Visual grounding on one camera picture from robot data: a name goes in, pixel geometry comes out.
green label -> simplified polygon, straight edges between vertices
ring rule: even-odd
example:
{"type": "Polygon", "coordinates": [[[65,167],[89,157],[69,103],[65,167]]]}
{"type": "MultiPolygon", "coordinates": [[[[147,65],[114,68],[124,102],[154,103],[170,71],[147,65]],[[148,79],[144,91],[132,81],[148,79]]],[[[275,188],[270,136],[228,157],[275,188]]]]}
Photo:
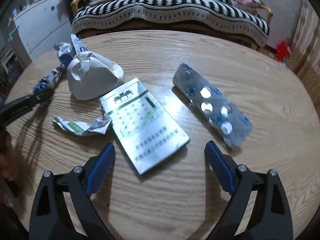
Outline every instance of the green label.
{"type": "Polygon", "coordinates": [[[78,133],[83,133],[84,130],[77,124],[75,124],[74,122],[68,122],[68,125],[76,132],[78,133]]]}

wooden armrest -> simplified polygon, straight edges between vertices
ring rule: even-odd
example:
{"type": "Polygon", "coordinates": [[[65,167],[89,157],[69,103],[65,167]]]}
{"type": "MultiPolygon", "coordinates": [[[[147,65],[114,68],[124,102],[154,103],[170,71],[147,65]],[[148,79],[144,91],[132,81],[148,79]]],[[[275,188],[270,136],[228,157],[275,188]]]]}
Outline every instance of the wooden armrest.
{"type": "Polygon", "coordinates": [[[84,0],[73,0],[71,3],[71,7],[72,7],[72,12],[73,12],[73,16],[76,16],[79,8],[78,8],[78,4],[79,2],[84,1],[84,0]]]}
{"type": "Polygon", "coordinates": [[[266,6],[265,4],[246,4],[246,5],[249,7],[252,7],[252,8],[264,9],[267,13],[266,22],[267,22],[267,24],[270,24],[271,18],[273,17],[273,12],[271,11],[271,9],[268,6],[266,6]]]}

black and white striped sofa cover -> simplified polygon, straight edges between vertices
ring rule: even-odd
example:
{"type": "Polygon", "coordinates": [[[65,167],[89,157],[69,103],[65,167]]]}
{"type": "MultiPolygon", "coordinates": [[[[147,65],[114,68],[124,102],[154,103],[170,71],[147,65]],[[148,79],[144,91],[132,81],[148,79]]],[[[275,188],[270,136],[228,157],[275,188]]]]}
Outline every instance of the black and white striped sofa cover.
{"type": "Polygon", "coordinates": [[[231,6],[230,0],[116,0],[80,11],[72,31],[110,29],[134,18],[161,24],[193,20],[217,31],[248,36],[260,47],[270,33],[264,19],[231,6]]]}

round table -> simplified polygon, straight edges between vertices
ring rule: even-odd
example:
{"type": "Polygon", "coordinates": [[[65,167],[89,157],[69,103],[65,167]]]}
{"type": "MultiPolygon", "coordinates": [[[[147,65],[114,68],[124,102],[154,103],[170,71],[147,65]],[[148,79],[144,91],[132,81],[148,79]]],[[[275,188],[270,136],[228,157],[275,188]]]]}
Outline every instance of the round table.
{"type": "MultiPolygon", "coordinates": [[[[273,59],[244,46],[209,36],[172,31],[130,31],[83,39],[88,48],[119,65],[125,81],[138,77],[190,136],[184,150],[138,177],[112,129],[106,135],[77,137],[54,128],[50,117],[91,122],[101,116],[99,98],[78,101],[62,80],[45,109],[35,108],[8,126],[25,159],[22,192],[15,211],[28,229],[33,199],[44,171],[70,172],[97,155],[106,143],[116,148],[114,167],[92,202],[117,239],[201,239],[214,227],[229,195],[205,161],[209,140],[251,171],[278,171],[298,236],[320,201],[320,125],[299,79],[273,59]],[[178,66],[186,63],[223,92],[252,122],[253,130],[231,150],[202,115],[173,89],[178,66]]],[[[59,66],[52,51],[33,62],[7,102],[26,95],[59,66]]],[[[238,233],[251,215],[252,193],[238,233]]],[[[71,198],[70,215],[82,232],[71,198]]]]}

sofa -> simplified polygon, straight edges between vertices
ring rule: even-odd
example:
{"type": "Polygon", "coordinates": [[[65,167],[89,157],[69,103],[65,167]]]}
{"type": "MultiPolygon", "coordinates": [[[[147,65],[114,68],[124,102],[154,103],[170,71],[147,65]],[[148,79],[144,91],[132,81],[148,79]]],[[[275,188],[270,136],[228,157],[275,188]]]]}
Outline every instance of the sofa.
{"type": "Polygon", "coordinates": [[[260,0],[253,0],[252,5],[265,10],[266,19],[232,6],[231,0],[114,0],[80,11],[79,1],[72,2],[76,14],[72,31],[82,37],[121,30],[171,29],[211,36],[223,33],[264,47],[273,15],[260,0]]]}

